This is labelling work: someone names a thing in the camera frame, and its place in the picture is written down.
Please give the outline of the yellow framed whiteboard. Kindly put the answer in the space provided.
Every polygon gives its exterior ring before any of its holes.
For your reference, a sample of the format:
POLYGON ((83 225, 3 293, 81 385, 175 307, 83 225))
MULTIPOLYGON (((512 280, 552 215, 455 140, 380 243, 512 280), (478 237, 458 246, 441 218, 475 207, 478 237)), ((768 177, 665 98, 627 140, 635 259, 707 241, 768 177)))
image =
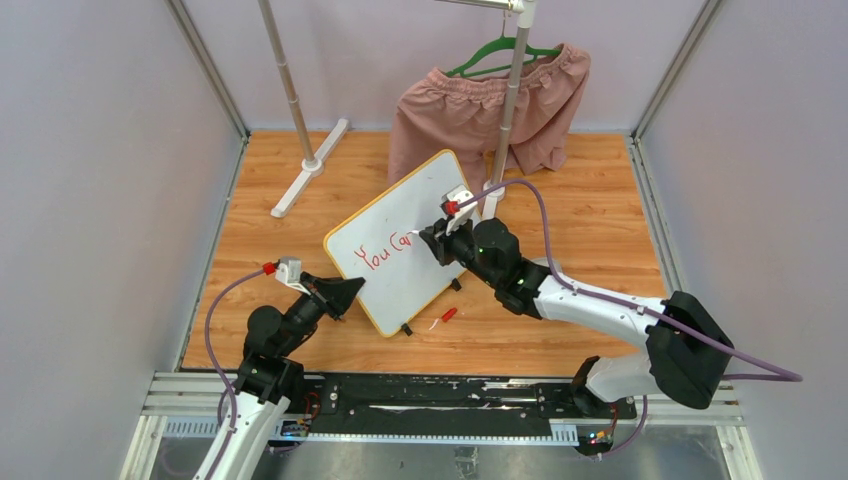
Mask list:
POLYGON ((456 154, 444 149, 324 237, 339 273, 365 279, 357 300, 380 335, 399 333, 465 273, 456 262, 441 266, 414 232, 443 219, 443 197, 466 185, 456 154))

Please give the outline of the red marker cap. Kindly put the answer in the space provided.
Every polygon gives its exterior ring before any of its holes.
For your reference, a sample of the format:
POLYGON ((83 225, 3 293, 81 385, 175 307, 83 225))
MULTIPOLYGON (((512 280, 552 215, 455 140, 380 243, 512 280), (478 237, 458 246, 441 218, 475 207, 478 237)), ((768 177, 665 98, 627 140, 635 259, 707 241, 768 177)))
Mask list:
POLYGON ((441 320, 442 322, 448 322, 448 321, 449 321, 449 320, 450 320, 450 319, 451 319, 451 318, 452 318, 452 317, 453 317, 453 316, 457 313, 457 311, 458 311, 458 309, 457 309, 456 307, 453 307, 453 308, 449 309, 448 311, 446 311, 446 312, 445 312, 445 313, 444 313, 444 314, 440 317, 440 320, 441 320))

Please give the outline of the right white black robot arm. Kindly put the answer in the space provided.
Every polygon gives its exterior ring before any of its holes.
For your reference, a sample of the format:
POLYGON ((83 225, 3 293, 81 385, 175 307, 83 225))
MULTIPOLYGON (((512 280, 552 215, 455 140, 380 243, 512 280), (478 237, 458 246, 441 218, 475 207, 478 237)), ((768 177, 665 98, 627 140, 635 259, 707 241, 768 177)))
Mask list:
POLYGON ((468 220, 454 231, 439 219, 418 235, 440 265, 461 265, 511 313, 575 323, 638 347, 636 354, 581 364, 570 392, 580 415, 596 417, 631 396, 663 394, 697 410, 712 402, 733 344, 695 296, 639 297, 583 284, 524 257, 498 219, 468 220))

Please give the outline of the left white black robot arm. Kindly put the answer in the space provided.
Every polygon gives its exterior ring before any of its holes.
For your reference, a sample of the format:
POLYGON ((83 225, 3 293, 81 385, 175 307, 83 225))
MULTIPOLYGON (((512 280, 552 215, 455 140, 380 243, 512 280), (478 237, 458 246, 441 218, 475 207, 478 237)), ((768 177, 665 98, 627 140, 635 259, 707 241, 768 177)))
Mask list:
POLYGON ((306 400, 304 367, 290 359, 291 353, 314 335, 323 317, 340 320, 365 283, 362 277, 302 273, 303 290, 286 311, 263 305, 249 315, 242 360, 233 380, 217 361, 211 340, 205 340, 224 390, 219 428, 195 479, 253 477, 281 416, 298 411, 306 400))

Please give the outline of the grey whiteboard eraser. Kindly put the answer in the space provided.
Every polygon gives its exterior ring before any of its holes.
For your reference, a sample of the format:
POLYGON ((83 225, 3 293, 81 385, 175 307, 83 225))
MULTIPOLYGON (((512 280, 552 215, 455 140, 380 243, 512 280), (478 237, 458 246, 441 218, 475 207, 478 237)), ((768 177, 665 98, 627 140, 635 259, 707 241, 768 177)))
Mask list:
POLYGON ((548 260, 546 257, 538 257, 530 260, 535 265, 537 270, 547 271, 551 273, 556 271, 558 274, 563 274, 564 270, 560 262, 557 260, 548 260))

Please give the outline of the white clothes rack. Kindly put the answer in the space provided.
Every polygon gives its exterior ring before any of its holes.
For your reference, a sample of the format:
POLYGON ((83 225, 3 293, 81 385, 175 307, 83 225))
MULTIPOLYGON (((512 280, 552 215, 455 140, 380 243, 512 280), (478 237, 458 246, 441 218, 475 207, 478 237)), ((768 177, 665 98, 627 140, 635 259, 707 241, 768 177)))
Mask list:
MULTIPOLYGON (((533 1, 513 4, 523 25, 532 26, 535 8, 533 1)), ((524 165, 531 146, 541 143, 538 135, 529 141, 514 139, 512 124, 514 118, 532 116, 529 96, 539 86, 542 72, 540 62, 515 66, 504 78, 449 78, 444 71, 432 69, 396 106, 389 142, 389 184, 448 149, 458 158, 466 187, 483 197, 482 217, 493 218, 503 193, 492 193, 490 187, 502 182, 506 169, 524 165)))

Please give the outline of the pink shorts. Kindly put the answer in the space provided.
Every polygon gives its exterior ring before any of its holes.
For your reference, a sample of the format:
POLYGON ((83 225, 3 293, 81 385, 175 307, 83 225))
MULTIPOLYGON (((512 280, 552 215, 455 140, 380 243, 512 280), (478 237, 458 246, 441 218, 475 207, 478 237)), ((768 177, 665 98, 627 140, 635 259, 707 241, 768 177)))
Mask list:
MULTIPOLYGON (((558 55, 521 70, 506 166, 529 175, 556 171, 566 161, 565 140, 589 80, 591 57, 569 44, 558 55)), ((389 143, 388 182, 394 184, 441 150, 456 154, 478 193, 488 180, 484 155, 496 150, 508 89, 505 76, 450 77, 433 69, 398 100, 389 143)))

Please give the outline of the green clothes hanger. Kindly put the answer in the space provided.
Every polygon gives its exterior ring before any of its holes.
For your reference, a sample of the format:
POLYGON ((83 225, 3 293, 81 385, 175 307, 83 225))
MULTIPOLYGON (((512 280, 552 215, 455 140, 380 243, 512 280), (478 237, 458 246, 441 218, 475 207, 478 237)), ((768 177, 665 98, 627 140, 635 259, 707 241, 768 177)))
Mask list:
POLYGON ((522 68, 535 61, 555 58, 563 50, 560 45, 534 44, 532 40, 532 26, 518 21, 513 33, 507 34, 502 29, 498 37, 479 47, 458 66, 445 69, 444 74, 449 78, 477 78, 509 72, 515 66, 522 68))

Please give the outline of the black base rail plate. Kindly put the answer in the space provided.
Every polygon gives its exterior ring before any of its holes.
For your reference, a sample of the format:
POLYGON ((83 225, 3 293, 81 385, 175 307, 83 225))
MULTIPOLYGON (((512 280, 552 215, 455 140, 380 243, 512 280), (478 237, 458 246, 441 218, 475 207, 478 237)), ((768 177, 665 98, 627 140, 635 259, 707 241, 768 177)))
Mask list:
POLYGON ((609 451, 631 398, 575 398, 567 379, 324 373, 272 427, 269 447, 307 441, 572 447, 609 451))

